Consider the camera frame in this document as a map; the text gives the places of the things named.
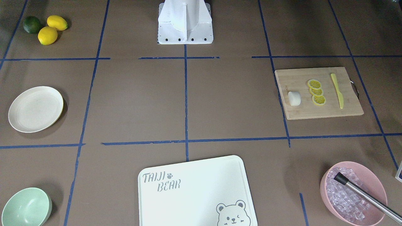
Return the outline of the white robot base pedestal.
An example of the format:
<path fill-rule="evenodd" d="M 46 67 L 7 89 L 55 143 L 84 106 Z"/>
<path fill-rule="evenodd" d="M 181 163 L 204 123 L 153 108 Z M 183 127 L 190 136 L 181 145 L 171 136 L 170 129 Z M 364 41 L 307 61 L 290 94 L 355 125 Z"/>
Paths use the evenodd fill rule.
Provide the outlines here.
<path fill-rule="evenodd" d="M 213 40 L 210 4 L 204 0 L 165 0 L 159 4 L 159 44 L 211 44 Z"/>

